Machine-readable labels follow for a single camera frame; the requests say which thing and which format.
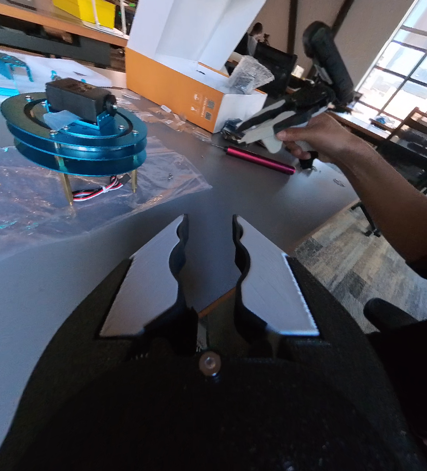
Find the bubble wrap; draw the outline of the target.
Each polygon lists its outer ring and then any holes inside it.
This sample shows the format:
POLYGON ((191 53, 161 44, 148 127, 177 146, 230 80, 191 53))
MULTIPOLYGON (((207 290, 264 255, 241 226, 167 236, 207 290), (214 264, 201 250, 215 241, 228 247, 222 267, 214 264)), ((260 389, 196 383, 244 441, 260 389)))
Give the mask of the bubble wrap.
POLYGON ((226 88, 231 93, 250 95, 275 80, 273 73, 252 56, 243 56, 228 78, 226 88))

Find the black servo motor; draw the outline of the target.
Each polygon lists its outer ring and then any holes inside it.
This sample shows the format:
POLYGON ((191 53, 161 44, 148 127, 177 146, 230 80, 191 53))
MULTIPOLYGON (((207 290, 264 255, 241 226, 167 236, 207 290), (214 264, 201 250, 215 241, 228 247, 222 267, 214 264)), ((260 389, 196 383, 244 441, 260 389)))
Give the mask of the black servo motor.
POLYGON ((117 113, 116 97, 109 90, 73 78, 47 82, 45 93, 52 112, 69 111, 92 124, 117 113))

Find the orange and white cardboard box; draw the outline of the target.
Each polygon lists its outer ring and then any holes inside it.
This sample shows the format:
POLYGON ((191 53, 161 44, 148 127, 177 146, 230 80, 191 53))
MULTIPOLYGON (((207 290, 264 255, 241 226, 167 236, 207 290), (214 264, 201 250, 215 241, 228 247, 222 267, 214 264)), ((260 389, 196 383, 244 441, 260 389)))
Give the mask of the orange and white cardboard box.
POLYGON ((221 69, 264 3, 138 1, 125 49, 128 89, 211 133, 250 118, 267 94, 231 92, 221 69))

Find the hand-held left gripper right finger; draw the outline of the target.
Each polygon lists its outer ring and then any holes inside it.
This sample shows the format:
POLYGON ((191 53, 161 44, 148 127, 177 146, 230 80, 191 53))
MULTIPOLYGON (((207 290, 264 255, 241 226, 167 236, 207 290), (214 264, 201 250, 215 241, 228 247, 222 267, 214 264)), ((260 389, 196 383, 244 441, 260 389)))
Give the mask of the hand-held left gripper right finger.
POLYGON ((242 336, 319 336, 291 258, 239 215, 233 216, 234 262, 240 270, 234 322, 242 336))

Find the small clear plastic piece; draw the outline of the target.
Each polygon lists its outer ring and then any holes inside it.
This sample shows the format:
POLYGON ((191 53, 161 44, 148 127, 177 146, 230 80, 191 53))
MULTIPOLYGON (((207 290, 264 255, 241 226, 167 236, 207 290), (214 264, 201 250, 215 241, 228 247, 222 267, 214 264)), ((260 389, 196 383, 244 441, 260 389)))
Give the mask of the small clear plastic piece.
POLYGON ((48 112, 43 114, 45 124, 54 131, 59 131, 64 127, 69 126, 71 123, 78 121, 80 117, 68 110, 59 112, 48 112))

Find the person's right hand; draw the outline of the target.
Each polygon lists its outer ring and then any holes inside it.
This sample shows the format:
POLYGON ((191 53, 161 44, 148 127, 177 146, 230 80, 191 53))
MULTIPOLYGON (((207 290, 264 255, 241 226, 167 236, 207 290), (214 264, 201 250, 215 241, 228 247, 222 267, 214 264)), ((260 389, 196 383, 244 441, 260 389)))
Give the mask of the person's right hand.
POLYGON ((305 150, 305 144, 308 144, 321 161, 339 168, 373 150, 366 141, 346 130, 327 113, 311 118, 303 127, 282 130, 275 137, 299 160, 311 159, 311 152, 305 150))

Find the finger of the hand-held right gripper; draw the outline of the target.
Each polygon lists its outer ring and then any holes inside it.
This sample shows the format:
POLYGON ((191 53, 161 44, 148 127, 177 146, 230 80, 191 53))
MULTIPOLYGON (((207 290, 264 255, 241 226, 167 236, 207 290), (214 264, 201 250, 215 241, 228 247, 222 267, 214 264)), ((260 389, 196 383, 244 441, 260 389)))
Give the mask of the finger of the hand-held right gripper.
POLYGON ((293 100, 276 100, 271 102, 252 117, 240 122, 235 131, 240 134, 253 127, 257 127, 267 121, 274 121, 275 132, 283 131, 292 127, 291 116, 294 116, 299 109, 299 105, 293 100))
POLYGON ((251 144, 259 140, 272 139, 277 141, 275 135, 290 127, 305 126, 305 124, 325 110, 308 111, 284 111, 277 117, 269 118, 260 124, 253 124, 246 128, 244 135, 240 139, 241 144, 251 144))

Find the large grid window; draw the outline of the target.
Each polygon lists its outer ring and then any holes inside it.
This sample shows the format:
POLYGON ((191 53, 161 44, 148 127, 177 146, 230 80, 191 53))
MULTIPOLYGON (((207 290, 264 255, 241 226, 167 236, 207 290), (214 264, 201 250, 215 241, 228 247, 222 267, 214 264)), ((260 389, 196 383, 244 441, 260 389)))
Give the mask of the large grid window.
POLYGON ((427 0, 415 1, 361 81, 353 113, 396 127, 414 108, 427 114, 427 0))

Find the dark grey desk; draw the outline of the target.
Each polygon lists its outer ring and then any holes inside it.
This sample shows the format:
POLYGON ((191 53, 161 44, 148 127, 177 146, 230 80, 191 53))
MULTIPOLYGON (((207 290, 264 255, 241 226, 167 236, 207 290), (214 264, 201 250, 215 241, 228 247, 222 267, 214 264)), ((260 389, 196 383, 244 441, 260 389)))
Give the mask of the dark grey desk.
POLYGON ((347 209, 355 192, 328 166, 286 176, 225 156, 192 134, 161 122, 148 135, 185 156, 210 189, 161 203, 123 221, 0 260, 0 444, 40 355, 61 324, 97 285, 179 215, 189 217, 180 277, 198 313, 235 287, 232 216, 245 218, 283 251, 347 209))

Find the person's right forearm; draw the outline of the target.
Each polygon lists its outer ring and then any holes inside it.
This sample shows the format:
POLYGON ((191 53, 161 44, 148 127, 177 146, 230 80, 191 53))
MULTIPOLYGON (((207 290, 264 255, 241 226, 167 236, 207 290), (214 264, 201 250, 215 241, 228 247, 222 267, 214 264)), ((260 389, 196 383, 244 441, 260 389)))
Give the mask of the person's right forearm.
POLYGON ((393 249, 406 262, 427 256, 427 196, 355 136, 326 153, 346 175, 393 249))

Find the clear plastic bag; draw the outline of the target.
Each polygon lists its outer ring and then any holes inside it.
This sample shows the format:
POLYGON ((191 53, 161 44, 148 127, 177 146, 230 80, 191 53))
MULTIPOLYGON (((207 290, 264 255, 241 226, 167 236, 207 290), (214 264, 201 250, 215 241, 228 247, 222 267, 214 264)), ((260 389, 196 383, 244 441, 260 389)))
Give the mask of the clear plastic bag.
POLYGON ((0 260, 111 226, 179 197, 211 188, 204 176, 156 137, 130 184, 69 205, 56 172, 25 159, 14 146, 0 148, 0 260))

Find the red electric screwdriver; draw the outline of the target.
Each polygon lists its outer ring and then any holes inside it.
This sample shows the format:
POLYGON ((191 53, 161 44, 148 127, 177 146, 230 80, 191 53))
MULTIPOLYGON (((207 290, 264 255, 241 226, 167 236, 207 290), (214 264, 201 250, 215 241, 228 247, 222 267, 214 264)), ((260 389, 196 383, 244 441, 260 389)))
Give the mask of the red electric screwdriver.
POLYGON ((281 163, 278 161, 275 161, 273 159, 270 159, 268 157, 261 156, 259 154, 256 154, 254 152, 250 152, 244 149, 240 149, 238 147, 234 146, 221 146, 217 144, 211 144, 212 146, 221 149, 226 155, 230 157, 234 157, 236 159, 253 163, 255 165, 277 171, 281 174, 285 175, 293 175, 296 172, 295 167, 281 163))

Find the yellow bin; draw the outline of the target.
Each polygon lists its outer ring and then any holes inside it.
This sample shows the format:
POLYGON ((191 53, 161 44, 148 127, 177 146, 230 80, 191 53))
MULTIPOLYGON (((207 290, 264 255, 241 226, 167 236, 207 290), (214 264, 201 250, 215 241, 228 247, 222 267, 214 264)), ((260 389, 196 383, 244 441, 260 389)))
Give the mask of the yellow bin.
MULTIPOLYGON (((113 29, 115 27, 116 5, 104 0, 95 0, 99 24, 113 29)), ((53 0, 53 5, 81 21, 96 24, 93 3, 91 0, 53 0)))

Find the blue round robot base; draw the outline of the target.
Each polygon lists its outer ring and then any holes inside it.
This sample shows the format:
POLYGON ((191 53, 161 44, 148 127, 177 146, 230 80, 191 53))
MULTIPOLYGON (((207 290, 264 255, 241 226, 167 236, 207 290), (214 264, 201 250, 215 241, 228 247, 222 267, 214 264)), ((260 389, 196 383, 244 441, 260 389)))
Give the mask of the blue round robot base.
POLYGON ((79 119, 54 131, 43 120, 48 112, 52 111, 45 92, 15 95, 0 105, 16 150, 34 164, 58 172, 70 204, 69 175, 136 178, 147 146, 147 126, 139 118, 117 105, 114 117, 105 116, 97 124, 79 119))

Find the pile of small screw bags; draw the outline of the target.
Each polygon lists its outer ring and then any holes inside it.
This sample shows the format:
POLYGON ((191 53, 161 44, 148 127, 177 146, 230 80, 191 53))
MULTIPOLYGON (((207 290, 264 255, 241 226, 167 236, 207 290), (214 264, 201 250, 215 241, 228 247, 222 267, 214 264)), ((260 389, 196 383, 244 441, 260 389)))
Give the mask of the pile of small screw bags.
POLYGON ((141 109, 141 98, 131 92, 122 92, 121 97, 116 97, 117 105, 128 110, 145 123, 163 123, 176 132, 184 132, 196 137, 202 142, 212 143, 212 134, 191 122, 185 120, 178 114, 168 111, 165 106, 152 106, 148 109, 141 109))

